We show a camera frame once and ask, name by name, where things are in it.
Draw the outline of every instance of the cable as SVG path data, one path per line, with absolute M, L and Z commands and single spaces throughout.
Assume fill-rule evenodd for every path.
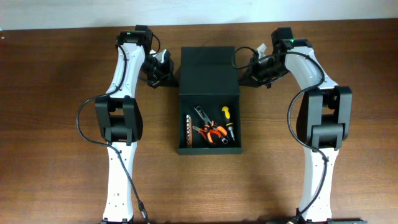
M 146 212 L 145 207 L 144 207 L 144 204 L 143 204 L 143 202 L 139 199 L 139 196 L 138 196 L 136 187 L 134 186 L 134 182 L 132 181 L 129 172 L 127 171 L 126 166 L 125 166 L 124 163 L 123 163 L 123 160 L 122 160 L 122 158 L 121 158 L 120 152 L 119 152 L 115 147 L 113 147 L 113 146 L 111 145 L 110 142 L 108 142 L 107 144 L 105 144 L 105 143 L 103 143 L 103 142 L 98 142 L 98 141 L 94 141 L 94 140 L 88 139 L 88 138 L 82 133 L 82 131 L 81 131 L 81 129 L 80 129 L 80 124 L 79 124 L 80 112 L 81 112 L 81 110 L 83 109 L 83 107 L 84 107 L 87 103 L 89 103 L 89 102 L 91 102 L 91 101 L 93 101 L 93 100 L 96 100 L 96 99 L 98 99 L 98 98 L 101 98 L 101 97 L 104 97 L 104 96 L 110 96 L 110 95 L 116 93 L 117 91 L 120 90 L 120 88 L 121 88 L 121 86 L 122 86 L 122 84 L 123 84 L 124 78 L 126 77 L 127 56 L 126 56 L 126 53 L 125 53 L 124 49 L 123 49 L 119 44 L 116 44 L 116 46 L 117 46 L 117 47 L 121 50 L 121 52 L 123 53 L 123 60 L 124 60 L 123 75 L 122 75 L 122 79 L 121 79 L 121 81 L 120 81 L 120 84 L 119 84 L 118 86 L 116 86 L 116 89 L 113 90 L 113 91 L 110 92 L 110 93 L 106 93 L 106 94 L 103 94 L 103 95 L 94 96 L 94 97 L 91 97 L 90 99 L 84 101 L 84 102 L 80 105 L 80 107 L 79 107 L 79 109 L 78 109 L 78 111 L 77 111 L 77 115 L 76 115 L 76 127 L 77 127 L 77 131 L 79 132 L 80 136 L 81 136 L 84 140 L 86 140 L 86 141 L 88 141 L 88 142 L 90 142 L 90 143 L 93 143 L 93 144 L 100 145 L 100 146 L 109 147 L 109 148 L 111 148 L 111 149 L 118 155 L 120 164 L 122 165 L 122 168 L 123 168 L 124 172 L 126 173 L 127 178 L 128 178 L 128 180 L 129 180 L 129 182 L 130 182 L 130 184 L 131 184 L 132 191 L 134 192 L 134 195 L 135 195 L 136 198 L 137 198 L 138 207 L 139 207 L 139 210 L 140 210 L 140 212 L 141 212 L 141 214 L 142 214 L 142 217 L 144 218 L 144 220 L 145 220 L 147 223 L 150 223 L 150 222 L 149 222 L 149 219 L 148 219 L 147 212 Z
M 305 57 L 307 60 L 311 61 L 311 62 L 319 69 L 319 71 L 320 71 L 320 73 L 321 73 L 321 80 L 319 81 L 319 83 L 317 83 L 317 84 L 315 84 L 315 85 L 312 85 L 312 86 L 310 86 L 310 87 L 308 87 L 308 88 L 305 88 L 305 89 L 299 91 L 299 93 L 297 93 L 297 94 L 293 97 L 292 101 L 290 102 L 289 108 L 288 108 L 288 110 L 287 110 L 287 126 L 289 127 L 289 131 L 290 131 L 291 135 L 293 136 L 293 138 L 294 138 L 298 143 L 300 143 L 302 146 L 307 147 L 307 148 L 311 149 L 311 150 L 314 151 L 314 152 L 319 152 L 319 153 L 322 155 L 322 159 L 324 160 L 324 163 L 323 163 L 323 166 L 324 166 L 324 168 L 323 168 L 323 174 L 322 174 L 322 177 L 321 177 L 321 181 L 320 181 L 320 184 L 319 184 L 318 191 L 316 192 L 314 198 L 312 198 L 311 202 L 310 202 L 302 211 L 300 211 L 298 214 L 296 214 L 296 216 L 294 216 L 294 217 L 290 220 L 290 222 L 291 222 L 292 220 L 298 219 L 300 216 L 302 216 L 302 215 L 313 205 L 313 203 L 314 203 L 314 202 L 316 201 L 316 199 L 318 198 L 318 196 L 319 196 L 319 194 L 320 194 L 320 192 L 321 192 L 321 189 L 322 189 L 322 187 L 323 187 L 323 183 L 325 182 L 325 179 L 326 179 L 326 172 L 327 172 L 327 169 L 328 169 L 327 164 L 328 164 L 329 158 L 327 158 L 327 156 L 325 155 L 325 153 L 323 153 L 321 150 L 319 150 L 319 149 L 317 149 L 317 148 L 315 148 L 315 147 L 309 146 L 308 144 L 305 144 L 304 142 L 302 142 L 302 141 L 297 137 L 297 135 L 294 133 L 293 127 L 292 127 L 292 123 L 291 123 L 292 108 L 293 108 L 294 103 L 295 103 L 296 100 L 297 100 L 302 94 L 304 94 L 306 91 L 310 91 L 310 90 L 312 90 L 312 89 L 317 88 L 318 86 L 320 86 L 320 85 L 325 81 L 325 72 L 323 71 L 323 69 L 321 68 L 321 66 L 320 66 L 314 59 L 312 59 L 309 55 L 306 55 L 306 54 L 303 54 L 303 53 L 300 53 L 300 52 L 279 52 L 279 53 L 272 54 L 272 55 L 266 55 L 266 56 L 264 56 L 264 57 L 262 57 L 262 58 L 260 58 L 260 59 L 258 59 L 258 60 L 255 60 L 254 62 L 249 63 L 249 64 L 247 64 L 247 65 L 245 65 L 245 66 L 243 66 L 243 67 L 237 67 L 236 64 L 235 64 L 235 62 L 234 62 L 234 60 L 235 60 L 235 55 L 236 55 L 236 52 L 238 52 L 238 51 L 241 50 L 241 49 L 249 49 L 249 50 L 251 50 L 252 52 L 254 52 L 255 54 L 258 54 L 257 52 L 255 52 L 254 49 L 252 49 L 252 48 L 250 48 L 250 47 L 246 47 L 246 46 L 240 47 L 240 48 L 236 49 L 235 52 L 234 52 L 234 54 L 232 55 L 232 59 L 231 59 L 232 66 L 233 66 L 235 69 L 248 68 L 248 67 L 250 67 L 250 66 L 252 66 L 252 65 L 255 65 L 256 63 L 260 62 L 261 60 L 264 60 L 264 59 L 267 59 L 267 58 L 278 57 L 278 56 L 288 55 L 288 54 L 294 54 L 294 55 L 303 56 L 303 57 Z
M 152 34 L 152 36 L 155 37 L 157 42 L 159 43 L 159 47 L 157 48 L 157 51 L 155 53 L 151 54 L 151 55 L 155 55 L 155 54 L 159 53 L 159 51 L 160 51 L 160 40 L 159 40 L 159 38 L 157 38 L 157 36 L 155 34 Z

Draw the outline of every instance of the black storage box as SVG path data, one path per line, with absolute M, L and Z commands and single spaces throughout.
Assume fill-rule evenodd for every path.
M 180 155 L 240 154 L 241 121 L 239 117 L 238 71 L 231 66 L 234 47 L 183 47 L 180 76 Z M 192 124 L 204 127 L 194 107 L 200 105 L 211 120 L 226 128 L 222 107 L 228 106 L 233 122 L 235 141 L 211 147 L 195 130 L 193 147 L 187 147 L 185 117 Z

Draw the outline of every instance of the screwdriver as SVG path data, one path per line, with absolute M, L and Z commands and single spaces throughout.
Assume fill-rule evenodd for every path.
M 229 113 L 229 108 L 227 106 L 224 106 L 223 109 L 221 109 L 222 112 L 224 112 L 224 118 L 225 118 L 225 123 L 226 123 L 226 128 L 229 131 L 232 141 L 235 141 L 235 135 L 234 135 L 234 127 L 233 123 L 231 122 L 231 114 Z

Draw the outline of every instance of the wooden table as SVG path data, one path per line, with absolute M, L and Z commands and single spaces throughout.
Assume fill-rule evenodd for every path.
M 311 41 L 329 76 L 354 93 L 351 130 L 333 174 L 334 218 L 394 223 L 398 213 L 398 20 L 273 22 L 151 27 L 175 67 L 182 46 L 271 44 L 291 26 Z M 79 104 L 104 93 L 122 29 L 5 31 L 0 40 L 0 220 L 98 223 L 108 187 L 108 155 L 78 135 Z M 248 62 L 250 51 L 238 55 Z M 299 87 L 292 75 L 271 89 L 241 87 L 244 152 L 179 156 L 178 89 L 140 82 L 144 135 L 134 181 L 155 222 L 240 222 L 291 217 L 299 205 L 302 147 L 291 137 L 287 107 Z M 297 116 L 299 103 L 294 109 Z M 93 105 L 83 131 L 101 140 Z M 136 201 L 135 219 L 142 220 Z

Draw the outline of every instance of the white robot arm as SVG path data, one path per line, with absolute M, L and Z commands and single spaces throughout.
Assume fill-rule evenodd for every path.
M 290 132 L 304 145 L 305 175 L 300 206 L 296 217 L 288 223 L 330 223 L 333 167 L 341 144 L 348 136 L 352 92 L 347 86 L 338 86 L 326 74 L 315 58 L 311 43 L 306 39 L 294 39 L 291 28 L 278 28 L 271 36 L 272 55 L 264 55 L 264 44 L 257 50 L 241 47 L 235 51 L 247 48 L 254 53 L 249 65 L 234 66 L 237 69 L 248 68 L 239 84 L 270 88 L 274 81 L 288 72 L 295 77 L 302 91 L 289 106 L 288 122 Z M 290 112 L 301 94 L 304 97 L 297 118 L 296 135 L 290 125 Z M 333 114 L 322 114 L 324 107 L 333 110 Z
M 152 88 L 178 86 L 170 53 L 167 50 L 151 50 L 152 37 L 158 40 L 147 26 L 136 26 L 134 31 L 120 33 L 116 42 L 118 63 L 109 89 L 106 94 L 85 101 L 76 117 L 76 125 L 83 139 L 108 148 L 108 199 L 101 224 L 133 222 L 131 191 L 137 198 L 144 220 L 149 223 L 144 204 L 132 181 L 132 162 L 143 127 L 135 99 L 139 72 L 142 70 L 147 74 L 147 84 Z M 92 100 L 95 100 L 99 129 L 107 144 L 88 139 L 80 130 L 80 111 Z M 112 114 L 115 110 L 122 110 L 123 115 Z

